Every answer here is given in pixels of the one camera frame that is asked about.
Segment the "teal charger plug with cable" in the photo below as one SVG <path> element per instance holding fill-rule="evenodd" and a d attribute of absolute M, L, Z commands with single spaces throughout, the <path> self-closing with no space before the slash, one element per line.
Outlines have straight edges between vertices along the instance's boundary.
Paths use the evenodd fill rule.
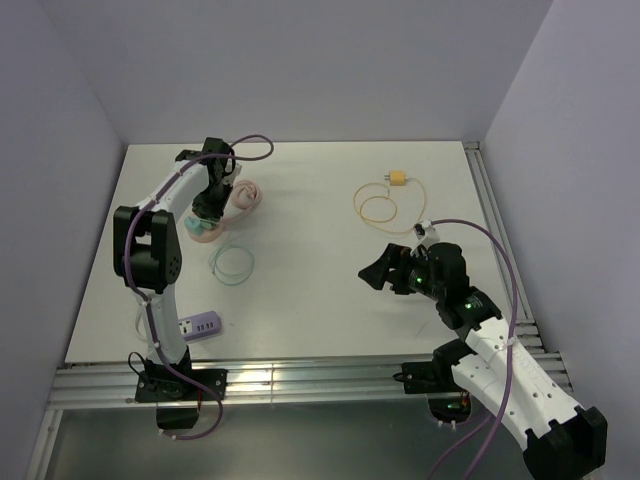
<path fill-rule="evenodd" d="M 194 238 L 201 237 L 205 232 L 203 224 L 198 217 L 187 216 L 184 219 L 184 225 L 188 234 L 191 237 L 194 237 Z"/>

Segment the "round pink power strip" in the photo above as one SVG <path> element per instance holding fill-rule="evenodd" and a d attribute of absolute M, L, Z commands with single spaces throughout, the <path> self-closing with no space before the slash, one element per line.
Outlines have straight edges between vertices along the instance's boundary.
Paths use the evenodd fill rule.
<path fill-rule="evenodd" d="M 188 235 L 192 240 L 198 243 L 209 243 L 216 240 L 223 232 L 224 232 L 224 226 L 219 225 L 219 227 L 214 231 L 205 231 L 201 237 L 194 238 L 194 237 L 191 237 L 189 234 Z"/>

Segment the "yellow charger plug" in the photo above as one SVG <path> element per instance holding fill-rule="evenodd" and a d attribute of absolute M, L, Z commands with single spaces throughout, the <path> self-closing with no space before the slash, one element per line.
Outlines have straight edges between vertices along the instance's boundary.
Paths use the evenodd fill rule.
<path fill-rule="evenodd" d="M 393 187 L 405 186 L 408 181 L 408 177 L 403 170 L 390 170 L 384 175 L 384 179 L 389 186 Z"/>

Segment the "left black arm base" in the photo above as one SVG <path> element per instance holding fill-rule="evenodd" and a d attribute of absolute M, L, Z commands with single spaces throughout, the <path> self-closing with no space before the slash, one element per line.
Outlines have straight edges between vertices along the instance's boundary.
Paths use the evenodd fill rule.
<path fill-rule="evenodd" d="M 137 376 L 134 402 L 156 405 L 156 424 L 161 430 L 189 430 L 199 420 L 204 401 L 222 405 L 228 371 L 223 368 L 195 369 L 190 352 L 171 367 L 189 381 L 176 377 L 163 364 L 155 364 L 131 352 L 127 365 Z"/>

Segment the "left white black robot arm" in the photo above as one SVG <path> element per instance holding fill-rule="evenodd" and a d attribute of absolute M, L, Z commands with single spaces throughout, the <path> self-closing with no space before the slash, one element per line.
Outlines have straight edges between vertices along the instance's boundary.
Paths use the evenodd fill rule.
<path fill-rule="evenodd" d="M 145 309 L 147 359 L 172 364 L 158 383 L 172 399 L 187 397 L 195 386 L 194 373 L 178 365 L 188 347 L 175 302 L 174 284 L 182 269 L 177 221 L 190 213 L 204 228 L 217 226 L 236 176 L 233 154 L 224 140 L 209 137 L 200 151 L 182 151 L 167 177 L 143 200 L 113 214 L 114 271 Z"/>

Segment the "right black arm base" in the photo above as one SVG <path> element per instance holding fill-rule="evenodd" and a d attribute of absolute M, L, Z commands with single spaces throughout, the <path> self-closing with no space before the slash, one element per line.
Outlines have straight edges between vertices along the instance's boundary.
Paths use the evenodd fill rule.
<path fill-rule="evenodd" d="M 436 421 L 464 423 L 483 412 L 471 394 L 453 382 L 451 373 L 446 373 L 439 361 L 402 363 L 392 378 L 403 386 L 406 395 L 424 395 Z"/>

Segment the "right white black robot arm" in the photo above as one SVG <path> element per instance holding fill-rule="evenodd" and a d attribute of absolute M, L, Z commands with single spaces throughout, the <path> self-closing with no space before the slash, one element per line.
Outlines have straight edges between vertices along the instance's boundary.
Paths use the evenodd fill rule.
<path fill-rule="evenodd" d="M 430 361 L 402 365 L 396 378 L 406 393 L 469 392 L 518 442 L 535 479 L 581 479 L 604 465 L 605 417 L 566 393 L 510 333 L 498 307 L 471 285 L 459 246 L 390 244 L 358 276 L 375 290 L 434 300 L 457 335 Z"/>

